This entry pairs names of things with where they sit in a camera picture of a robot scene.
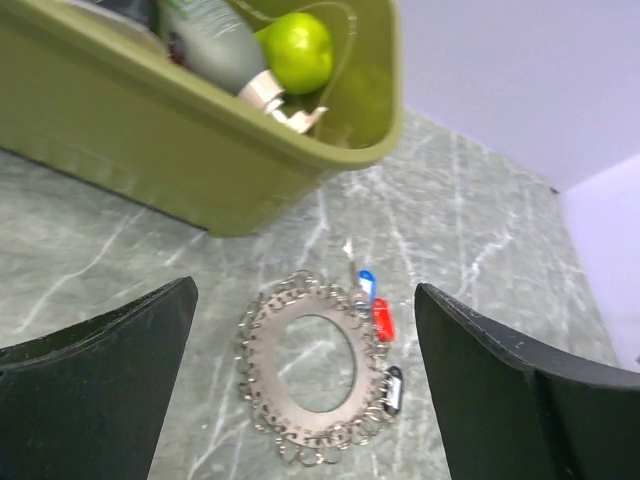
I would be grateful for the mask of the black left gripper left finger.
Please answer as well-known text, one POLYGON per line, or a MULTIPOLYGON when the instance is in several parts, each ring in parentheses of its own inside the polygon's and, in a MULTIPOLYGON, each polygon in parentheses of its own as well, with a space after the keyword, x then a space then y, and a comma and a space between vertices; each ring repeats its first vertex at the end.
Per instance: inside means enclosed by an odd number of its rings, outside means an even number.
POLYGON ((179 278, 2 348, 2 478, 147 478, 197 301, 179 278))

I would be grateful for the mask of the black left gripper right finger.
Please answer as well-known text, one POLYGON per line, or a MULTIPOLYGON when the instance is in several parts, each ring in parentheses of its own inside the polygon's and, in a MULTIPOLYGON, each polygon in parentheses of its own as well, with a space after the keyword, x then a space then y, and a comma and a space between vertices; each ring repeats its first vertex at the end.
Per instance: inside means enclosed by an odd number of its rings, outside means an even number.
POLYGON ((554 348, 431 284, 414 305, 452 478, 638 478, 638 373, 554 348))

